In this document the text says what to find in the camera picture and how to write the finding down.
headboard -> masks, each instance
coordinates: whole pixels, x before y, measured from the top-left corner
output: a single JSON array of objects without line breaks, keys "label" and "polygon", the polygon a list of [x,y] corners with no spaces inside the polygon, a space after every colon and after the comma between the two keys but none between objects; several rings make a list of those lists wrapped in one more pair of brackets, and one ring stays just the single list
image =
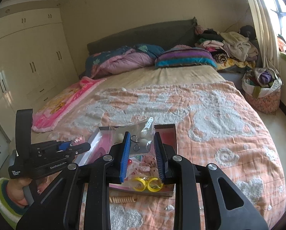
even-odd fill
[{"label": "headboard", "polygon": [[194,34],[196,25],[197,20],[194,17],[191,20],[160,22],[136,27],[91,42],[87,44],[87,49],[92,55],[139,43],[158,45],[164,50],[178,44],[194,47],[194,43],[197,41],[197,36]]}]

pink quilt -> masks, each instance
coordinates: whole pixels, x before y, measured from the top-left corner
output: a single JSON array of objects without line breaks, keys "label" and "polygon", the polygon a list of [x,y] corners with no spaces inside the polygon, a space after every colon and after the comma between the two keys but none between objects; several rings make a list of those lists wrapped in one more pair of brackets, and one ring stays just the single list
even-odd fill
[{"label": "pink quilt", "polygon": [[[95,126],[126,125],[147,117],[154,117],[156,124],[174,123],[178,153],[195,164],[217,164],[270,228],[281,218],[286,188],[277,150],[258,114],[231,82],[107,89],[69,114],[49,139],[87,137]],[[173,229],[174,197],[136,197],[135,203],[110,205],[113,229]],[[200,193],[199,206],[205,229]]]},{"label": "pink quilt", "polygon": [[52,131],[58,122],[105,79],[92,80],[84,76],[79,82],[64,89],[33,115],[32,130]]}]

metal bolt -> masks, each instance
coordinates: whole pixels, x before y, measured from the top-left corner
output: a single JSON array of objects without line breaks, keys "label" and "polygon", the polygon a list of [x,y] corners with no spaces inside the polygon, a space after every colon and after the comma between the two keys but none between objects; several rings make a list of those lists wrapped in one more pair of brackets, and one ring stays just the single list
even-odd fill
[{"label": "metal bolt", "polygon": [[182,160],[182,157],[178,156],[178,155],[175,155],[175,156],[173,156],[173,160],[177,161],[177,162],[180,162]]},{"label": "metal bolt", "polygon": [[208,164],[208,168],[210,170],[216,170],[218,167],[215,164],[211,163],[211,164]]},{"label": "metal bolt", "polygon": [[112,156],[111,155],[105,155],[104,157],[103,157],[103,159],[105,160],[105,161],[111,161],[112,160]]},{"label": "metal bolt", "polygon": [[74,169],[77,168],[77,165],[76,165],[75,163],[70,163],[70,164],[68,164],[67,168],[68,168],[69,170],[74,170]]}]

bed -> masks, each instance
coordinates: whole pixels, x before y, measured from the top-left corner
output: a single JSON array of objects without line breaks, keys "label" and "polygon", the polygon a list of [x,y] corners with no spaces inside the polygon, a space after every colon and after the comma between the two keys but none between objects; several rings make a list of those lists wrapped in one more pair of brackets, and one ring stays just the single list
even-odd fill
[{"label": "bed", "polygon": [[[192,20],[165,22],[108,36],[88,49],[94,54],[145,42],[167,50],[176,44],[193,46],[194,37]],[[270,228],[280,219],[286,206],[285,178],[272,138],[233,83],[211,66],[148,67],[110,76],[53,131],[33,132],[32,142],[71,140],[89,135],[97,125],[124,125],[149,115],[158,124],[175,123],[179,154],[203,166],[216,163]],[[200,195],[199,203],[204,229]],[[135,203],[111,204],[111,217],[119,222],[112,229],[172,229],[174,210],[167,210],[169,205],[174,205],[173,197],[138,196]]]}]

floor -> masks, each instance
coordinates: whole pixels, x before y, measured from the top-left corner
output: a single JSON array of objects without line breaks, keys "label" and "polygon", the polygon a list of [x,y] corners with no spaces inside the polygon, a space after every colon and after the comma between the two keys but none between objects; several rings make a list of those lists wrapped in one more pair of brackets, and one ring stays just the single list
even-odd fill
[{"label": "floor", "polygon": [[[258,112],[258,114],[272,136],[272,139],[279,153],[286,178],[286,116],[280,109],[277,111],[275,116],[266,115],[261,112]],[[8,177],[8,164],[9,161],[7,159],[0,169],[0,176]]]}]

